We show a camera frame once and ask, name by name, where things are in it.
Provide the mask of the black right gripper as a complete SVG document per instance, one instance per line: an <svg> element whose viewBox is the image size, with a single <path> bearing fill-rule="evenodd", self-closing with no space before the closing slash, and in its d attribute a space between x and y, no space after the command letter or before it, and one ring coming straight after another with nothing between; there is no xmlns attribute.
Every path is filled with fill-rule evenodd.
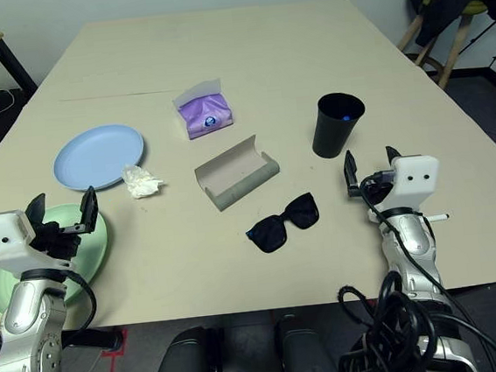
<svg viewBox="0 0 496 372"><path fill-rule="evenodd" d="M396 158L400 158L401 153L394 147L387 146L389 165L393 166ZM361 183L357 180L357 164L353 154L347 150L344 160L344 170L346 180L346 190L351 198L361 198L369 201L372 205L377 205L384 201L392 190L392 184L388 181L382 182L378 179L367 177Z"/></svg>

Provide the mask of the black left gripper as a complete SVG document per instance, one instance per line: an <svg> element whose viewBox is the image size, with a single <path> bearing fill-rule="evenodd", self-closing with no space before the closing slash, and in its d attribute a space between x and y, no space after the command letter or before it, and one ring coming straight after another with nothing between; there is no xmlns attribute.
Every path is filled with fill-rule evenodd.
<svg viewBox="0 0 496 372"><path fill-rule="evenodd" d="M45 217L45 197L40 193L30 201L24 213L32 224L35 237L30 246L39 252L45 252L55 259L71 260L77 255L81 239L78 235L93 233L97 217L98 202L95 189L90 186L84 193L80 203L80 222L73 226L62 228L57 222L43 223Z"/></svg>

